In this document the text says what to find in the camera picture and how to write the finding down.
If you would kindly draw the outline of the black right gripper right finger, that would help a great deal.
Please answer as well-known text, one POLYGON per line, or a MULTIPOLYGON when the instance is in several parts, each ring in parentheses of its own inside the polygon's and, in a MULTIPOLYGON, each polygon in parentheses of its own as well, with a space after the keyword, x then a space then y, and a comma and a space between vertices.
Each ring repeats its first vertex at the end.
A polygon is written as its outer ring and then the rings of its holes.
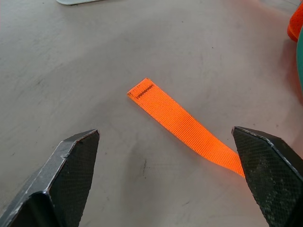
POLYGON ((271 227, 303 225, 303 160, 281 138, 235 126, 247 185, 271 227))

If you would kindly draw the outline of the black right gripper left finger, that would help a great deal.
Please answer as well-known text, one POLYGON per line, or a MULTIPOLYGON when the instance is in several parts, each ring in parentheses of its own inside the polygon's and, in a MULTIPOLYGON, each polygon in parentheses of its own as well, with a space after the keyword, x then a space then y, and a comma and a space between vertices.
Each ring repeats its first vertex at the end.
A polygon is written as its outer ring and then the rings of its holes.
POLYGON ((77 227, 92 185, 97 129, 59 143, 0 218, 2 227, 77 227))

